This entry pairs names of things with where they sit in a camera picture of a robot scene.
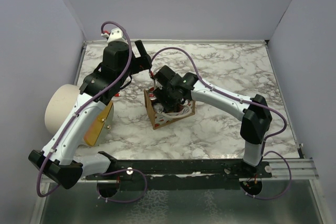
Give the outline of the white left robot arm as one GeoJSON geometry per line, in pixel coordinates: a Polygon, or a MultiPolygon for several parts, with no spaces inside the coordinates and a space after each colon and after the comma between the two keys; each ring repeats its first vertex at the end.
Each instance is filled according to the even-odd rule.
{"type": "Polygon", "coordinates": [[[98,115],[125,88],[127,77],[152,67],[142,41],[137,40],[135,45],[139,57],[135,57],[126,42],[112,41],[105,47],[103,61],[85,77],[75,104],[60,129],[42,150],[33,150],[29,154],[28,159],[39,169],[39,175],[46,175],[65,189],[73,187],[83,176],[99,174],[110,179],[115,175],[116,166],[109,155],[98,153],[75,157],[75,152],[98,115]]]}

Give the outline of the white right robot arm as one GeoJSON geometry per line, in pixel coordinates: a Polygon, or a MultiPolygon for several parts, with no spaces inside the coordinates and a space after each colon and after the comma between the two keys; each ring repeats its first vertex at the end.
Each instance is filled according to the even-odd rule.
{"type": "Polygon", "coordinates": [[[241,171],[246,177],[259,173],[262,142],[272,122],[263,96],[257,94],[250,98],[235,94],[190,72],[181,77],[168,66],[163,66],[153,79],[159,84],[153,91],[154,96],[167,112],[186,100],[193,100],[214,106],[241,121],[240,135],[245,140],[241,171]]]}

